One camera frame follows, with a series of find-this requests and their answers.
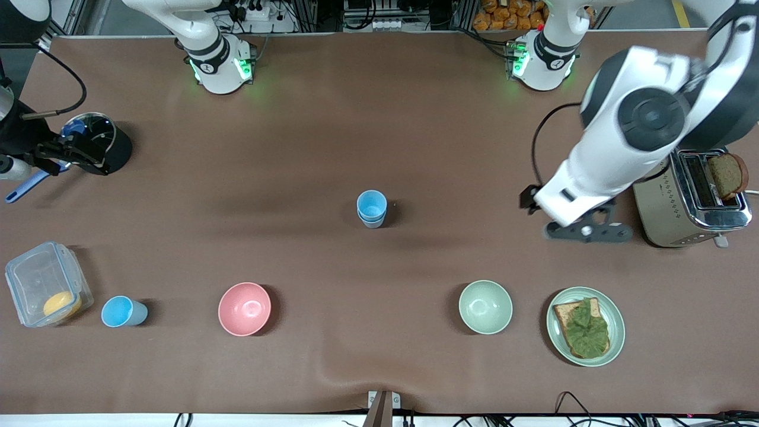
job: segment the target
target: green bowl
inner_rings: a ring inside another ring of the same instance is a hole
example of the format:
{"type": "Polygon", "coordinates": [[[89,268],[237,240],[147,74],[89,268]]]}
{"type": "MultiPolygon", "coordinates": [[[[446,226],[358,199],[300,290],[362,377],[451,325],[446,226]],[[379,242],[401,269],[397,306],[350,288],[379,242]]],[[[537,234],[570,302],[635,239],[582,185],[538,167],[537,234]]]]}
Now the green bowl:
{"type": "Polygon", "coordinates": [[[458,298],[461,319],[478,334],[497,334],[512,319],[512,297],[490,280],[469,283],[458,298]]]}
{"type": "Polygon", "coordinates": [[[570,362],[580,366],[589,366],[595,368],[603,366],[616,359],[625,345],[625,321],[622,320],[622,313],[614,302],[608,296],[598,292],[595,289],[576,286],[564,289],[551,301],[546,313],[546,326],[548,327],[548,337],[551,339],[554,347],[570,362]],[[567,302],[579,301],[583,298],[598,298],[598,306],[601,309],[601,316],[609,324],[609,351],[601,357],[593,359],[582,359],[572,354],[569,345],[562,334],[562,327],[559,319],[553,311],[553,306],[566,304],[567,302]]]}

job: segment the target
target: brown tablecloth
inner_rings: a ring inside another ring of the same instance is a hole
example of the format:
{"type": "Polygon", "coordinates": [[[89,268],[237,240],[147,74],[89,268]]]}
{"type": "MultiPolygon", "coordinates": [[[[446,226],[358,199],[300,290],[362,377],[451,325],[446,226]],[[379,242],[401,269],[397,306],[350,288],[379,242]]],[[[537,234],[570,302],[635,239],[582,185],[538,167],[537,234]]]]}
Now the brown tablecloth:
{"type": "MultiPolygon", "coordinates": [[[[76,251],[96,299],[65,326],[27,329],[0,290],[0,411],[334,411],[378,388],[431,413],[549,412],[563,390],[593,412],[756,409],[757,226],[727,250],[640,236],[582,245],[545,240],[545,214],[517,208],[535,126],[579,100],[605,58],[633,44],[703,55],[705,38],[588,34],[549,93],[507,81],[460,34],[272,38],[255,84],[228,96],[197,86],[171,40],[56,40],[87,83],[78,112],[110,115],[135,152],[112,176],[75,169],[0,207],[0,263],[55,240],[76,251]],[[356,217],[368,188],[392,199],[386,228],[356,217]],[[483,278],[515,304],[494,336],[472,334],[456,309],[483,278]],[[255,337],[217,320],[241,281],[274,298],[255,337]],[[577,285],[625,319],[625,348],[602,368],[569,364],[545,336],[548,301],[577,285]],[[118,294],[148,301],[147,325],[101,324],[118,294]]],[[[22,99],[61,108],[78,90],[39,56],[22,99]]],[[[545,127],[545,176],[580,135],[576,111],[545,127]]],[[[756,140],[732,146],[753,168],[756,140]]],[[[631,194],[621,199],[639,232],[631,194]]]]}

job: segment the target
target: stacked blue cups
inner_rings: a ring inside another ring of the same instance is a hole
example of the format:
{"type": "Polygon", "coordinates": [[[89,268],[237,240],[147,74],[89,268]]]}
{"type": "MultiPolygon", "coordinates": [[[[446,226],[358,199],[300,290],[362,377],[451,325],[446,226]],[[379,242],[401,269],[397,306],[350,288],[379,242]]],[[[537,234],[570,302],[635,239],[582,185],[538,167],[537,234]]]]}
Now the stacked blue cups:
{"type": "Polygon", "coordinates": [[[358,217],[364,225],[375,229],[382,225],[387,214],[387,199],[377,190],[366,190],[358,196],[356,201],[358,217]]]}

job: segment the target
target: blue handle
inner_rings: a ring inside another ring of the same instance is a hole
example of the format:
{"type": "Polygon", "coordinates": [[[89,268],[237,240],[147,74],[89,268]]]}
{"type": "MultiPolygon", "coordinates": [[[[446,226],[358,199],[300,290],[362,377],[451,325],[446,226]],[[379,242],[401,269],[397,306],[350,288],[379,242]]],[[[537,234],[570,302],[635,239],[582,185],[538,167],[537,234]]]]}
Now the blue handle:
{"type": "Polygon", "coordinates": [[[50,174],[44,170],[40,170],[39,172],[35,173],[29,177],[29,179],[22,182],[21,185],[16,187],[12,193],[5,196],[5,203],[13,203],[22,198],[26,193],[28,193],[32,188],[36,187],[37,184],[44,181],[48,176],[50,176],[50,174]]]}

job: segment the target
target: toast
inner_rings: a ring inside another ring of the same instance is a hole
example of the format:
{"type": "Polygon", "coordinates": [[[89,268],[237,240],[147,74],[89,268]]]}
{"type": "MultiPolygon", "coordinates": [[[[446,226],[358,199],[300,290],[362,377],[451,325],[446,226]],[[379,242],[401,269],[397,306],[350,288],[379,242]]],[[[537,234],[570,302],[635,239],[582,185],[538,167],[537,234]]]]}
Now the toast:
{"type": "MultiPolygon", "coordinates": [[[[591,316],[595,318],[601,317],[601,307],[598,305],[598,298],[591,298],[591,316]]],[[[566,304],[558,304],[553,306],[553,312],[556,313],[556,318],[559,319],[559,324],[562,327],[562,335],[564,336],[564,339],[566,340],[566,334],[567,334],[567,325],[569,324],[569,321],[572,319],[573,311],[575,308],[579,307],[580,304],[582,304],[582,300],[580,301],[574,301],[574,302],[567,302],[566,304]]],[[[606,348],[603,349],[602,354],[606,354],[606,352],[609,351],[609,348],[611,347],[611,341],[606,342],[606,348]]],[[[580,359],[585,359],[583,356],[578,355],[575,353],[575,350],[572,349],[572,346],[569,346],[569,349],[572,351],[572,355],[575,357],[579,357],[580,359]]]]}
{"type": "Polygon", "coordinates": [[[748,187],[748,167],[742,158],[732,153],[711,157],[709,170],[722,200],[734,198],[748,187]]]}

